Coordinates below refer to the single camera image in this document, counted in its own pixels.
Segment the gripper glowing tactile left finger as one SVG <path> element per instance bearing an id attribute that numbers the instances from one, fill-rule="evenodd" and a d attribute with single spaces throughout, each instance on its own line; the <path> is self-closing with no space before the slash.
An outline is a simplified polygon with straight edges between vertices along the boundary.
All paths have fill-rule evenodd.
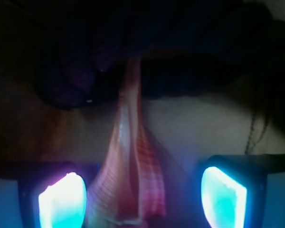
<path id="1" fill-rule="evenodd" d="M 0 228 L 80 228 L 86 185 L 72 162 L 0 163 Z"/>

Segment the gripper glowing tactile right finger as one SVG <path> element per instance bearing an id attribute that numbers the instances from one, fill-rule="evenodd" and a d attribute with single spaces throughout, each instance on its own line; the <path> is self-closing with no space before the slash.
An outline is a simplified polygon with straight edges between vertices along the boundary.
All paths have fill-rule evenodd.
<path id="1" fill-rule="evenodd" d="M 214 155 L 200 193 L 212 228 L 285 228 L 285 154 Z"/>

